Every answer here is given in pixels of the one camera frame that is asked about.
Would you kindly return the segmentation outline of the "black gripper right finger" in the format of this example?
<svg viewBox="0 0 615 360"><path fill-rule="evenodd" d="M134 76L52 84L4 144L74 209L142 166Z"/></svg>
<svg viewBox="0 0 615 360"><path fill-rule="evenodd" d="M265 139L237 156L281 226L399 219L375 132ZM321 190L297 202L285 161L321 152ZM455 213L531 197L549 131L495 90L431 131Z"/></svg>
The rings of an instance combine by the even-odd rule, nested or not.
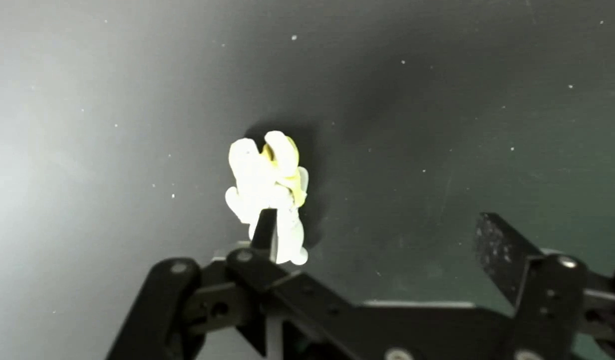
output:
<svg viewBox="0 0 615 360"><path fill-rule="evenodd" d="M513 305L505 360L585 360L573 352L579 335L615 360L615 271L605 276L541 250L495 213L477 217L475 245L483 272Z"/></svg>

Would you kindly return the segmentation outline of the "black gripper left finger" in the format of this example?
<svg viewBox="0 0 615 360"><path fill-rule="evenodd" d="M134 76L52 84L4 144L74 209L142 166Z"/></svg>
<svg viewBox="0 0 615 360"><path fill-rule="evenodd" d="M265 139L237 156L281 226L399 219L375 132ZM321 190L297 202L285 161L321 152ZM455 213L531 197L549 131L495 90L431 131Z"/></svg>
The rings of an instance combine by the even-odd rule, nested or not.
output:
<svg viewBox="0 0 615 360"><path fill-rule="evenodd" d="M359 360L351 305L305 272L269 261L277 210L253 242L201 269L150 269L106 360L197 360L211 333L235 331L265 360Z"/></svg>

